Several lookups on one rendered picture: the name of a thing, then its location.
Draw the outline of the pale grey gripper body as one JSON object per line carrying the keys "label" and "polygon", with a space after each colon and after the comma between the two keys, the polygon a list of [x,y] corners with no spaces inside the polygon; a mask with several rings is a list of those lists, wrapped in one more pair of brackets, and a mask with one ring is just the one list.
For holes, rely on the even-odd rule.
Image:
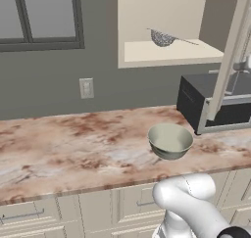
{"label": "pale grey gripper body", "polygon": [[251,54],[246,57],[243,62],[235,63],[233,65],[235,71],[248,71],[251,72]]}

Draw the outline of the cream cabinet door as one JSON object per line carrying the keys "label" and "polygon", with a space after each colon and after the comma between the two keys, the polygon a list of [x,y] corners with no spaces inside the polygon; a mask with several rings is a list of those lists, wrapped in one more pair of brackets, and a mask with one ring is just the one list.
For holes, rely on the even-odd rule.
{"label": "cream cabinet door", "polygon": [[231,74],[234,57],[236,55],[237,43],[241,37],[241,31],[244,26],[251,0],[237,0],[236,9],[233,15],[226,50],[219,70],[218,79],[215,85],[213,97],[209,102],[207,119],[214,120],[216,114],[221,108],[225,97],[226,86],[228,85]]}

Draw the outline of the metal mesh tea strainer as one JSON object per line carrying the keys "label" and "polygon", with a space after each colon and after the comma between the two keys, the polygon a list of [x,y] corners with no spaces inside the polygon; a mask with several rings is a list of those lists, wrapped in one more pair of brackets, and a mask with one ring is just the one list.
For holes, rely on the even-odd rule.
{"label": "metal mesh tea strainer", "polygon": [[169,35],[167,33],[161,32],[159,30],[149,28],[151,39],[153,43],[159,47],[168,47],[171,46],[176,40],[181,41],[182,39],[178,39],[175,36]]}

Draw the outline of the pale green bowl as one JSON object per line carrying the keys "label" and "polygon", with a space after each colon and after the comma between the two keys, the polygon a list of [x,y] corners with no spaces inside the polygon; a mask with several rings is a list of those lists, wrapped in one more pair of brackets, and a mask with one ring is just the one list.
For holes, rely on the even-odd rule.
{"label": "pale green bowl", "polygon": [[152,151],[164,160],[183,157],[193,144],[192,134],[183,126],[174,123],[158,123],[147,133]]}

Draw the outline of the black microwave oven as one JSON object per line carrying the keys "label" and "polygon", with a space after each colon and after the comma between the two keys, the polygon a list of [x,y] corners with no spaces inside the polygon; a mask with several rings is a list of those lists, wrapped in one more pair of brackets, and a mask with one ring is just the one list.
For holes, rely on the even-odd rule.
{"label": "black microwave oven", "polygon": [[176,109],[194,129],[196,135],[251,128],[251,74],[243,72],[231,95],[226,95],[214,120],[206,119],[218,75],[188,74],[180,79]]}

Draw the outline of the cream base cupboard door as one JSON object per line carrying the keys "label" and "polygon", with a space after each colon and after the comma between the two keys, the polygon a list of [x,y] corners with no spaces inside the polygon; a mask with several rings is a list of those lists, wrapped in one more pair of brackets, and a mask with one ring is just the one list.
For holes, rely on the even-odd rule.
{"label": "cream base cupboard door", "polygon": [[85,233],[115,229],[111,190],[80,194],[79,205]]}
{"label": "cream base cupboard door", "polygon": [[229,224],[251,227],[251,167],[229,173],[217,208]]}

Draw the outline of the cream drawer front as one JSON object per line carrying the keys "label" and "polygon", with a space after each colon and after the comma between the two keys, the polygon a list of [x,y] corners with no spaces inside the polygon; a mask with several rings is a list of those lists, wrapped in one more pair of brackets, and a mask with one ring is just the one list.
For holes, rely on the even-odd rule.
{"label": "cream drawer front", "polygon": [[4,222],[0,222],[0,228],[7,229],[14,227],[33,226],[37,224],[56,223],[62,219],[59,208],[54,199],[0,206],[0,217],[36,213],[41,212],[42,209],[45,209],[44,214],[9,219],[5,220]]}
{"label": "cream drawer front", "polygon": [[118,222],[143,221],[162,217],[165,213],[156,204],[138,207],[136,201],[151,202],[154,183],[121,188],[114,196],[117,198],[115,214]]}

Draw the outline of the dark framed window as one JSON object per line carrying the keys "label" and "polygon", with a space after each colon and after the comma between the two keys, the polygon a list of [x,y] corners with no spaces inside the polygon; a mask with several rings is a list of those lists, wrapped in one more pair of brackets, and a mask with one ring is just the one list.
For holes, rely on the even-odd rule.
{"label": "dark framed window", "polygon": [[0,0],[0,52],[82,48],[80,0]]}

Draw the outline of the cream wall cabinet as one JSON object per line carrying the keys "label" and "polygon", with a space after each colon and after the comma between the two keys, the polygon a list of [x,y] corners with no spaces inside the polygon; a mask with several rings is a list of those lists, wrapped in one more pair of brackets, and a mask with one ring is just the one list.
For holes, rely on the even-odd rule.
{"label": "cream wall cabinet", "polygon": [[[121,68],[219,63],[237,0],[118,0]],[[159,47],[149,28],[178,39]]]}

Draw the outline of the white wall outlet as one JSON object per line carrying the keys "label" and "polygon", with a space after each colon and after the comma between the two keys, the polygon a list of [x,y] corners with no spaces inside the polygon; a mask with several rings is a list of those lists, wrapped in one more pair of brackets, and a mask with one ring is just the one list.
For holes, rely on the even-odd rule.
{"label": "white wall outlet", "polygon": [[81,78],[79,80],[80,98],[90,99],[94,97],[94,87],[92,78]]}

